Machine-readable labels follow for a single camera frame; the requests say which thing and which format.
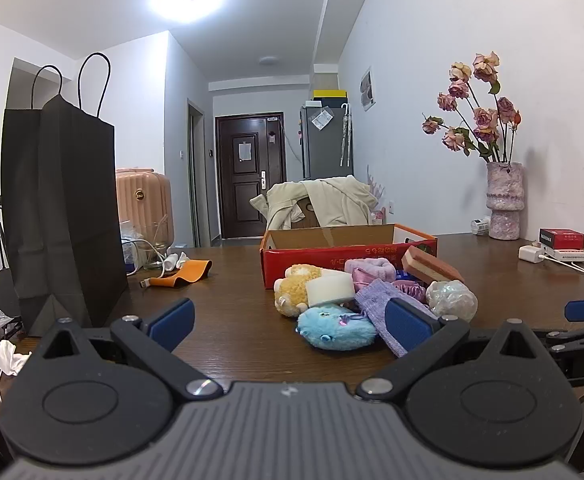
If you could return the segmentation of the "purple knitted pouch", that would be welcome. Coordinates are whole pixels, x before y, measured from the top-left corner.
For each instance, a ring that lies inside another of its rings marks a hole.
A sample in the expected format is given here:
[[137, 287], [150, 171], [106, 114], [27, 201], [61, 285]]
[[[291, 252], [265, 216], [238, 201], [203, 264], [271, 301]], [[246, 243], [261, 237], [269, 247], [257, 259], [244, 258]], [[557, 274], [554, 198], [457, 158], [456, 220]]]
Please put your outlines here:
[[355, 301], [398, 358], [441, 327], [437, 316], [424, 304], [387, 282], [373, 281], [356, 292]]

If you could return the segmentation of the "white cylindrical sponge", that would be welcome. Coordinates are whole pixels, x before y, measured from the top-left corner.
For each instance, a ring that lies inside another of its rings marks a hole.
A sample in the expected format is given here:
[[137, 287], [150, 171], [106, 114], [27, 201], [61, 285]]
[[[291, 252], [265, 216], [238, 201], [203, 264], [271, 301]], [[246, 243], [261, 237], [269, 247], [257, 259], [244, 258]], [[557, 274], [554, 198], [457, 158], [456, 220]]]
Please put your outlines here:
[[332, 273], [307, 281], [306, 294], [309, 307], [323, 304], [342, 304], [353, 300], [355, 287], [348, 273]]

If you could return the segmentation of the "grey refrigerator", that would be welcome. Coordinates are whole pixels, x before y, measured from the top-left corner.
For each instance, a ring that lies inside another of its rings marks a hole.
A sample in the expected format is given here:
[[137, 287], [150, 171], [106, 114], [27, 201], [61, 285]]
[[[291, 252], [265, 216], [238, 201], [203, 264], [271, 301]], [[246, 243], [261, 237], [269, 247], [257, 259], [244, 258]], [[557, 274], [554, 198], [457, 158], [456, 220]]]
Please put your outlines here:
[[304, 180], [354, 174], [348, 106], [303, 106], [300, 110]]

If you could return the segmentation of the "pink textured vase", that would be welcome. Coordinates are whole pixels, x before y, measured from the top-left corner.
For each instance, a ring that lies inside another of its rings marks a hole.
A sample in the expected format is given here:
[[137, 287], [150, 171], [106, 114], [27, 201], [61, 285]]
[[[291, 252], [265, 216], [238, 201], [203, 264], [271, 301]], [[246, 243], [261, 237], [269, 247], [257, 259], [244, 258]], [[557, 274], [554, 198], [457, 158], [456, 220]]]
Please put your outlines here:
[[490, 210], [488, 236], [494, 240], [518, 240], [521, 212], [525, 207], [524, 172], [518, 162], [488, 162], [486, 207]]

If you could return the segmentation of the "white charger adapter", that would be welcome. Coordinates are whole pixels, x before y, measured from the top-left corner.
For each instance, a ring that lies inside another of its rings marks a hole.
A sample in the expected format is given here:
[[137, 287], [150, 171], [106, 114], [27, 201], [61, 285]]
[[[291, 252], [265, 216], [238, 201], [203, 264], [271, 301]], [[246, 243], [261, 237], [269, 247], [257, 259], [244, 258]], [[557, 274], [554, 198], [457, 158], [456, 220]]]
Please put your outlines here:
[[544, 248], [537, 245], [523, 245], [519, 248], [518, 258], [529, 263], [540, 263], [545, 259]]

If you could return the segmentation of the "brown layered sponge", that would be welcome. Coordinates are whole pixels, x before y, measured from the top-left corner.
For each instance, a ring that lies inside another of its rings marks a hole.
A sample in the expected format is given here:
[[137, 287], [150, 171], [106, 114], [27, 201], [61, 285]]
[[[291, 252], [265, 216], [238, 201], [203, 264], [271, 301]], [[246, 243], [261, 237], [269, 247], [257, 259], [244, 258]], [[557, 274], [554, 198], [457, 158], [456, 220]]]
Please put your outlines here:
[[406, 250], [402, 265], [408, 274], [427, 285], [433, 282], [464, 281], [456, 268], [416, 246]]

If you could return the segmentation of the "pink satin scrunchie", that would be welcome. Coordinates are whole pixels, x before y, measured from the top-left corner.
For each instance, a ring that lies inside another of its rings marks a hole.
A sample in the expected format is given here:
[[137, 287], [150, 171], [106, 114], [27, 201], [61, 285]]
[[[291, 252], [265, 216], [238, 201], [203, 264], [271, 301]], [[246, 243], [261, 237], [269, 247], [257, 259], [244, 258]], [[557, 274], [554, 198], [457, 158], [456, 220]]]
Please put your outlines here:
[[426, 288], [420, 283], [411, 280], [396, 280], [392, 285], [400, 292], [426, 304]]

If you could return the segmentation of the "yellow white plush toy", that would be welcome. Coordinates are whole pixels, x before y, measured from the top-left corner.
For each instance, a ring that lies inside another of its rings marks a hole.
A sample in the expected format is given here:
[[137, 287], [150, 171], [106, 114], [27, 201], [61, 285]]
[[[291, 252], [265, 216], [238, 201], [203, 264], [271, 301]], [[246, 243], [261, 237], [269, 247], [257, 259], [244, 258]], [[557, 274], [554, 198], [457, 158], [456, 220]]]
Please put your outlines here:
[[284, 277], [274, 284], [276, 310], [287, 318], [298, 318], [309, 307], [306, 284], [321, 275], [321, 268], [310, 264], [294, 264], [287, 268]]

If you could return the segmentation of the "blue plush toy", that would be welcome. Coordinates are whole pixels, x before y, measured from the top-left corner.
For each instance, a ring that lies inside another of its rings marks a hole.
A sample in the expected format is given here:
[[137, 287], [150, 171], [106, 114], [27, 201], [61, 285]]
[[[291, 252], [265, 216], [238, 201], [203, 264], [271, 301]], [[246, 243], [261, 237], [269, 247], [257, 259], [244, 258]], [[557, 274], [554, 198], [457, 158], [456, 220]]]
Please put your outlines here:
[[298, 317], [295, 331], [312, 347], [326, 351], [352, 351], [370, 346], [377, 330], [361, 313], [325, 304]]

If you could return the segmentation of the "wall picture frame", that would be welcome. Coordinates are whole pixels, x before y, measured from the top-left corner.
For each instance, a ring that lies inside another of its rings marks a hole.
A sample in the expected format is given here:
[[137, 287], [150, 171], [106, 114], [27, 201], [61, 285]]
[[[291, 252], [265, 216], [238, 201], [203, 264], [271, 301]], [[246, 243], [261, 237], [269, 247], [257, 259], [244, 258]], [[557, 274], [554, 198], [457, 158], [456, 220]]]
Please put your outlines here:
[[373, 94], [373, 84], [372, 84], [372, 70], [368, 68], [365, 71], [364, 76], [362, 76], [362, 80], [360, 81], [359, 85], [360, 91], [360, 102], [362, 102], [362, 108], [364, 110], [369, 110], [374, 104], [376, 104], [376, 100], [374, 99]]

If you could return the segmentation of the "lilac fluffy headband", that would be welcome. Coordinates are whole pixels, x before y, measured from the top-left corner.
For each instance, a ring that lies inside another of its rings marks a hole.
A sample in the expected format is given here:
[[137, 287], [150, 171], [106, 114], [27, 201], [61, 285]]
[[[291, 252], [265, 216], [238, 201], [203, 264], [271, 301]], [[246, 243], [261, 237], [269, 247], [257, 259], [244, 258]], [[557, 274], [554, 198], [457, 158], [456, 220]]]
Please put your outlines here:
[[393, 283], [396, 269], [387, 258], [363, 258], [346, 260], [344, 271], [352, 277], [356, 292], [370, 285], [375, 280]]

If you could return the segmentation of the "red cardboard box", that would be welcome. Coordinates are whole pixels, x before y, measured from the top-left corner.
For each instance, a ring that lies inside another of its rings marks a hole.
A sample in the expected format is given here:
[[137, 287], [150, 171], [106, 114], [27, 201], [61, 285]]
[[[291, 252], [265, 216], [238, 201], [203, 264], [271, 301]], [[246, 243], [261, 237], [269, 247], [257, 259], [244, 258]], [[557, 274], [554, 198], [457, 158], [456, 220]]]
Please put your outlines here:
[[350, 259], [385, 258], [400, 268], [410, 246], [437, 254], [435, 236], [400, 224], [267, 231], [260, 243], [264, 287], [272, 289], [294, 264], [343, 271]]

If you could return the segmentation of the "dried pink roses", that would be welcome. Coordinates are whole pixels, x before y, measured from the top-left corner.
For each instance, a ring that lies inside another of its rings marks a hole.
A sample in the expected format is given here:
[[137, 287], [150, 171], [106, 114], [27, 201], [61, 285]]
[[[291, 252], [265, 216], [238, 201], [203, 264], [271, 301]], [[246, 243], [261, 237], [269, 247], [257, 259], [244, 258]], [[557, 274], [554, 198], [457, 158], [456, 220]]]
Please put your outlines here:
[[510, 165], [522, 116], [501, 92], [499, 67], [494, 51], [476, 54], [470, 64], [453, 62], [447, 89], [436, 98], [438, 109], [450, 118], [424, 116], [423, 133], [440, 132], [442, 143], [453, 152]]

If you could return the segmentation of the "dark brown entrance door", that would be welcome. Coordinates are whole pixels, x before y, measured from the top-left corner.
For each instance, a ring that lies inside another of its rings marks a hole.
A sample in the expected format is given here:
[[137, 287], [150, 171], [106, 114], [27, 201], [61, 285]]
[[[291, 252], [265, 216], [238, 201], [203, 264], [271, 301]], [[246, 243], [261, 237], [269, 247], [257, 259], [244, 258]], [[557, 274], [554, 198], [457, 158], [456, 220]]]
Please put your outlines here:
[[286, 180], [286, 147], [280, 112], [215, 119], [220, 234], [262, 236], [264, 216], [251, 200]]

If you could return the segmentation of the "black paper shopping bag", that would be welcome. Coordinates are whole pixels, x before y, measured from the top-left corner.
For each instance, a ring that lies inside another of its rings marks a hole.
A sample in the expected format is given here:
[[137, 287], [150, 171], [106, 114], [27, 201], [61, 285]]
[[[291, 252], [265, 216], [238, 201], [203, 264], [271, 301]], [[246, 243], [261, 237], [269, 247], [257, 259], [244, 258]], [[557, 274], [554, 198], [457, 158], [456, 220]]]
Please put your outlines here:
[[6, 110], [0, 203], [26, 332], [58, 318], [106, 322], [127, 287], [115, 185], [115, 129], [56, 94]]

